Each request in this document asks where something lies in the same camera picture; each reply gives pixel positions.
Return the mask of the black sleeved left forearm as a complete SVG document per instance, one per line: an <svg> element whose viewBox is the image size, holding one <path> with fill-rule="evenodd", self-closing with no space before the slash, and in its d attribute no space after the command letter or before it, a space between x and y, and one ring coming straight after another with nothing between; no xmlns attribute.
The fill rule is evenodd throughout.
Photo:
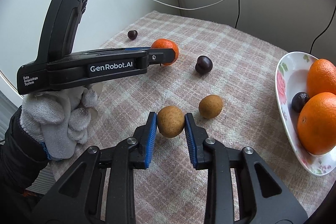
<svg viewBox="0 0 336 224"><path fill-rule="evenodd" d="M1 223L31 223L42 195L26 189L49 162L42 146L22 129L21 112L11 117L1 145Z"/></svg>

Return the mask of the white gloved left hand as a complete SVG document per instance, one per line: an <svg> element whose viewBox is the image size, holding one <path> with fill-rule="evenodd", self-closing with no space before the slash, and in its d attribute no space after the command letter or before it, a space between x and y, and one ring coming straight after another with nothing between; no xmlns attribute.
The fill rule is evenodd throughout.
<svg viewBox="0 0 336 224"><path fill-rule="evenodd" d="M50 160L69 159L88 141L102 83L23 97L20 125Z"/></svg>

